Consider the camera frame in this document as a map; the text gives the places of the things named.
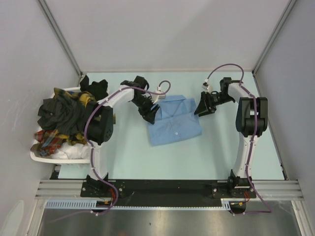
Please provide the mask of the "light blue long sleeve shirt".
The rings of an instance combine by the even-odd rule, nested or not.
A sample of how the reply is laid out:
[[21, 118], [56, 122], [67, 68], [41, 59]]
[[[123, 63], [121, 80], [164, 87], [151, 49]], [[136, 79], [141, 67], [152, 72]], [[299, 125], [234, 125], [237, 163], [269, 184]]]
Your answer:
[[148, 124], [152, 146], [166, 145], [195, 138], [202, 134], [199, 117], [194, 114], [193, 98], [172, 95], [160, 100], [154, 124]]

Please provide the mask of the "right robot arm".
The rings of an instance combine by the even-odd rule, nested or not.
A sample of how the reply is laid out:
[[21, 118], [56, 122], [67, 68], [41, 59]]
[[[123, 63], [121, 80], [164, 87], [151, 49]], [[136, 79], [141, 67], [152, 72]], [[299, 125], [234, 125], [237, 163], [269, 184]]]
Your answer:
[[268, 99], [255, 97], [243, 82], [224, 77], [219, 91], [203, 91], [195, 115], [214, 114], [218, 105], [238, 104], [235, 127], [239, 133], [236, 160], [226, 182], [212, 184], [213, 198], [255, 197], [252, 161], [259, 138], [268, 127]]

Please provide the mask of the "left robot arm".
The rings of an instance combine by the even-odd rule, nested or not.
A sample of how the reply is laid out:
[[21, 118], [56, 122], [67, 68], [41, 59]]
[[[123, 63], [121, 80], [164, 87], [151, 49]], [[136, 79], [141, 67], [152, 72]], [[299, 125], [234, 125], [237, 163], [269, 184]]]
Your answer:
[[87, 140], [91, 150], [90, 171], [86, 177], [88, 187], [97, 196], [104, 196], [111, 188], [116, 187], [108, 182], [108, 168], [104, 164], [105, 157], [99, 154], [103, 143], [109, 141], [114, 131], [114, 109], [125, 103], [132, 102], [137, 106], [138, 112], [143, 120], [154, 124], [157, 111], [160, 106], [145, 94], [149, 93], [159, 97], [164, 95], [160, 90], [150, 92], [149, 83], [144, 77], [136, 76], [133, 81], [124, 80], [119, 88], [109, 96], [98, 102], [89, 102], [84, 116], [85, 128], [84, 138]]

